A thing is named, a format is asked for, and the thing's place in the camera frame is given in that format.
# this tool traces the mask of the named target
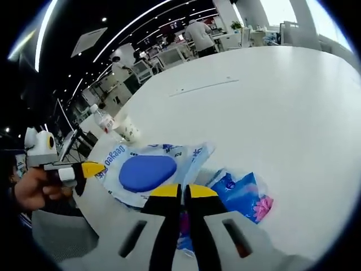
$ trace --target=round white table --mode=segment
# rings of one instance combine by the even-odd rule
[[[350,218],[360,193],[361,80],[337,56],[281,46],[215,54],[152,77],[124,111],[141,145],[211,142],[205,168],[262,176],[275,201],[259,227],[287,254],[318,259]],[[89,159],[102,161],[111,141],[102,136]],[[94,178],[76,202],[99,235],[127,212]]]

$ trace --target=ceiling light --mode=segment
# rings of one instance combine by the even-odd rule
[[[96,79],[96,80],[99,80],[99,79],[103,76],[103,74],[105,74],[106,71],[107,71],[111,66],[112,66],[112,64],[110,64],[107,68],[105,68],[105,70],[99,75],[98,79]]]
[[[193,13],[193,14],[191,14],[190,16],[197,15],[197,14],[199,14],[199,13],[203,13],[203,12],[210,11],[210,10],[215,10],[215,7],[214,7],[214,8],[210,8],[210,9],[208,9],[208,10],[202,10],[202,11]]]
[[[78,84],[77,87],[75,88],[74,93],[73,93],[73,95],[72,95],[72,99],[73,99],[73,97],[74,97],[74,95],[75,95],[75,92],[77,92],[78,87],[80,86],[80,84],[81,84],[82,81],[83,81],[83,78],[80,79],[79,84]]]
[[[166,23],[166,24],[164,24],[164,25],[161,25],[160,27],[158,27],[158,28],[162,28],[162,27],[164,27],[164,26],[166,26],[166,25],[168,25],[168,24],[171,24],[171,23],[173,23],[173,22],[175,22],[175,21],[181,21],[181,20],[183,20],[183,19],[185,19],[186,17],[183,17],[183,18],[179,18],[179,19],[177,19],[177,20],[174,20],[174,21],[170,21],[169,23]]]
[[[141,41],[139,41],[137,44],[140,44],[142,41],[144,41],[146,38],[149,38],[151,35],[157,33],[158,31],[160,31],[160,29],[155,30],[153,33],[149,34],[147,37],[145,37],[144,39],[142,39]]]
[[[182,3],[182,4],[180,4],[180,5],[177,5],[177,6],[175,6],[175,7],[172,7],[172,8],[170,8],[170,9],[162,12],[161,14],[157,15],[156,17],[159,19],[160,16],[162,16],[162,15],[170,12],[171,10],[174,10],[174,9],[176,9],[176,8],[179,8],[179,7],[181,7],[181,6],[184,6],[185,4],[186,4],[186,3]],[[136,31],[138,31],[140,28],[144,27],[145,25],[149,24],[149,23],[150,23],[151,21],[153,21],[154,19],[155,19],[155,18],[151,18],[150,20],[146,21],[146,22],[143,23],[142,25],[138,26],[136,29],[133,30],[133,33],[135,33]],[[122,44],[127,38],[129,38],[129,35],[126,36],[126,37],[124,37],[124,38],[119,42],[119,44]]]
[[[196,21],[198,21],[198,20],[202,20],[202,19],[205,19],[205,18],[208,18],[208,17],[215,17],[215,16],[217,16],[217,15],[219,15],[219,14],[218,14],[218,13],[216,13],[216,14],[212,14],[212,15],[205,16],[205,17],[202,17],[202,18],[198,18],[198,19],[196,19]]]
[[[20,42],[18,42],[16,44],[16,46],[13,47],[14,49],[11,51],[11,53],[9,54],[7,59],[12,59],[17,53],[19,53],[21,48],[23,48],[23,46],[32,38],[34,33],[35,33],[35,30],[31,31],[24,39],[22,39]]]
[[[52,0],[49,7],[46,10],[43,22],[41,23],[40,30],[39,30],[39,36],[38,36],[38,42],[36,44],[36,50],[35,50],[35,70],[39,72],[39,66],[40,66],[40,54],[41,54],[41,47],[44,40],[45,30],[47,27],[47,23],[49,22],[50,16],[54,10],[54,7],[56,5],[58,0]]]
[[[102,49],[102,51],[100,51],[100,53],[96,56],[96,58],[93,60],[93,62],[96,62],[97,59],[102,55],[102,53],[104,53],[104,51],[108,48],[108,46],[110,44],[113,43],[113,41],[116,40],[117,37],[119,37],[119,35],[121,33],[123,33],[125,30],[127,30],[129,27],[131,27],[135,22],[137,22],[139,19],[141,19],[142,17],[146,16],[148,13],[152,12],[153,10],[159,8],[160,6],[164,5],[164,4],[167,4],[168,2],[170,2],[172,0],[165,0],[159,4],[157,4],[156,6],[150,8],[149,10],[147,10],[146,12],[144,12],[143,14],[139,15],[137,18],[135,18],[133,21],[131,21],[125,28],[123,28],[122,30],[120,30],[118,32],[118,34],[116,34],[108,43],[107,45]]]

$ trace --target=plastic bottle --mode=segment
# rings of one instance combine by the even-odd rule
[[[95,123],[107,134],[110,133],[115,127],[114,118],[104,110],[101,110],[96,104],[90,107],[90,112],[94,116]]]

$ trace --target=white pillar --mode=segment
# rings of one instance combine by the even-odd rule
[[[231,28],[233,21],[239,21],[234,8],[230,0],[213,0],[213,4],[216,7],[219,17],[221,17],[226,31],[233,33],[234,30]]]

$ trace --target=plastic packaging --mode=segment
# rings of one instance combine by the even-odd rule
[[[194,257],[192,239],[190,236],[190,222],[186,211],[180,214],[180,235],[177,249],[183,250],[188,256]]]
[[[256,182],[253,172],[237,177],[226,169],[219,170],[207,184],[217,192],[229,211],[238,211],[258,224],[270,211],[273,199],[265,195],[265,185]]]
[[[194,183],[202,165],[213,151],[214,146],[208,143],[195,146],[156,144],[142,148],[116,145],[104,158],[105,170],[98,173],[96,178],[120,202],[127,206],[142,208],[149,198],[151,191],[134,193],[122,186],[119,181],[119,174],[126,161],[137,155],[169,156],[177,164],[177,170],[162,184],[181,183],[182,188],[185,189],[188,183]]]

